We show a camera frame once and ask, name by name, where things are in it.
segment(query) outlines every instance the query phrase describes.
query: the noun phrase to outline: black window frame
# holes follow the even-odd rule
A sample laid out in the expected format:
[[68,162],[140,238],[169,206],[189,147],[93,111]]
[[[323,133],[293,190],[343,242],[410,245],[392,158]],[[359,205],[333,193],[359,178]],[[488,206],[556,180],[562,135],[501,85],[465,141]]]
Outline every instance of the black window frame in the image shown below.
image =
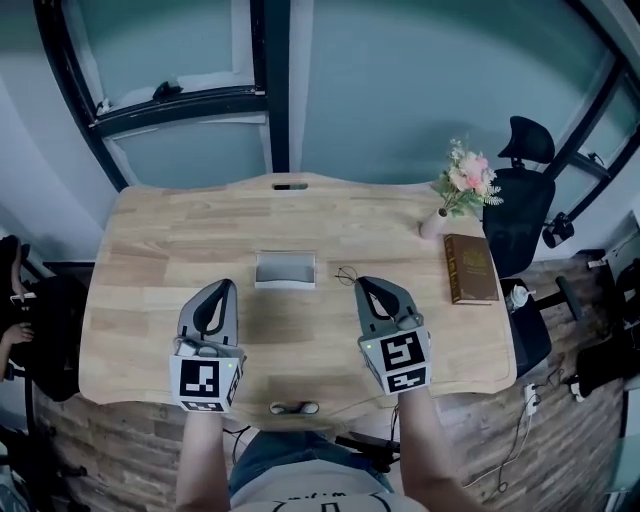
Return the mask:
[[213,115],[267,113],[270,127],[277,127],[277,131],[271,129],[273,171],[289,172],[290,0],[250,0],[253,85],[181,92],[100,115],[78,63],[62,2],[34,0],[47,59],[85,142],[118,192],[129,183],[109,153],[104,137]]
[[[250,0],[254,85],[179,93],[101,115],[97,115],[97,108],[75,56],[62,1],[34,0],[42,41],[67,106],[117,191],[127,187],[128,182],[107,150],[104,137],[170,121],[220,114],[266,112],[269,117],[273,172],[290,172],[290,0]],[[595,158],[579,152],[620,87],[629,89],[640,111],[640,80],[611,36],[582,2],[565,2],[589,25],[615,59],[589,109],[543,171],[556,179],[568,165],[572,165],[599,180],[596,187],[567,214],[573,221],[613,181],[640,147],[640,126],[637,126],[608,168]]]
[[616,92],[622,87],[627,89],[636,109],[640,112],[640,80],[618,45],[591,11],[580,0],[565,0],[565,2],[589,25],[614,57],[611,70],[589,109],[543,171],[545,175],[555,180],[568,165],[572,165],[599,180],[599,183],[566,214],[573,222],[609,186],[640,147],[640,124],[638,124],[609,167],[598,163],[595,157],[589,158],[580,153],[580,148],[602,119]]

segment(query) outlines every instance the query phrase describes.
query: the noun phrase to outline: desk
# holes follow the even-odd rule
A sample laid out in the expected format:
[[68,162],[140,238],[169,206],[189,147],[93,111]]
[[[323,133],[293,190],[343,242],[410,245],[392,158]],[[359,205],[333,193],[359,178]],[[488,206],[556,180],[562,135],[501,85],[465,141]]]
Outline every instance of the desk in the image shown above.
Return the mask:
[[[305,183],[305,190],[274,184]],[[516,376],[501,300],[452,305],[441,239],[418,221],[441,199],[428,184],[366,185],[314,174],[266,175],[225,187],[131,187],[109,220],[89,290],[80,390],[98,403],[172,403],[169,355],[182,306],[222,278],[238,288],[248,360],[233,416],[266,429],[328,428],[391,407],[364,364],[353,288],[343,266],[412,294],[431,333],[432,393],[495,393]],[[474,217],[446,232],[484,236]],[[256,290],[257,251],[316,254],[315,290]],[[312,417],[272,416],[274,401],[316,401]]]

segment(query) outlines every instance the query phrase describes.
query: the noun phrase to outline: floor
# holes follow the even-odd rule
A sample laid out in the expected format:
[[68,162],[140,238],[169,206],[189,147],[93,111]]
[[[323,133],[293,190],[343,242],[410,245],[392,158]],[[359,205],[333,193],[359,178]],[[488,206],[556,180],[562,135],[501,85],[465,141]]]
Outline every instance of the floor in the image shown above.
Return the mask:
[[[606,315],[600,305],[602,290],[596,283],[600,272],[587,270],[583,257],[532,265],[521,277],[537,290],[537,297],[555,291],[555,277],[564,275],[583,305],[583,321],[576,324],[566,305],[546,310],[543,316],[553,341],[546,363],[496,395],[461,394],[438,399],[440,419],[463,484],[472,483],[507,457],[522,412],[524,384],[545,382],[560,364],[564,377],[571,375],[577,352],[601,339]],[[613,447],[620,433],[622,383],[609,383],[578,404],[567,386],[553,387],[557,377],[556,372],[552,384],[541,388],[542,402],[532,417],[524,449],[503,471],[507,483],[502,486],[504,492],[497,490],[497,472],[469,487],[469,492],[490,509],[603,510]],[[93,511],[173,510],[185,419],[182,410],[147,403],[98,406],[79,396],[55,404],[37,393],[36,415],[40,423],[56,427],[55,443],[63,457],[87,468],[87,477],[73,479],[70,484]],[[345,425],[345,429],[387,437],[390,416],[390,410],[382,410]],[[237,426],[229,423],[228,428]],[[520,440],[526,430],[523,420]],[[252,435],[253,429],[242,436],[238,456]],[[234,441],[225,435],[229,471]],[[390,480],[396,490],[402,489],[397,464],[392,467]]]

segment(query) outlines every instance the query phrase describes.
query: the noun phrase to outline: white vase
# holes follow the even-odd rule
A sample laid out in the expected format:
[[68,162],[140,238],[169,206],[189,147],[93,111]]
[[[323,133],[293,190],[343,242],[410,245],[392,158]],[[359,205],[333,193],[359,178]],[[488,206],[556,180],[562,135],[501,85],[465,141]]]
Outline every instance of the white vase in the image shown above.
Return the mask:
[[438,208],[435,212],[429,215],[424,222],[420,223],[420,237],[425,240],[435,240],[442,232],[442,228],[447,222],[447,216],[447,210],[444,208]]

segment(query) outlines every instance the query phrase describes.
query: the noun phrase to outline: brown book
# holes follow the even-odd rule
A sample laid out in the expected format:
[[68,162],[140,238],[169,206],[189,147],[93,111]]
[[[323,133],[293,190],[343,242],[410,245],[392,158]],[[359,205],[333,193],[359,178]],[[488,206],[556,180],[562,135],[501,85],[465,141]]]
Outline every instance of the brown book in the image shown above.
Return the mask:
[[500,300],[486,239],[446,235],[444,250],[454,304],[491,304]]

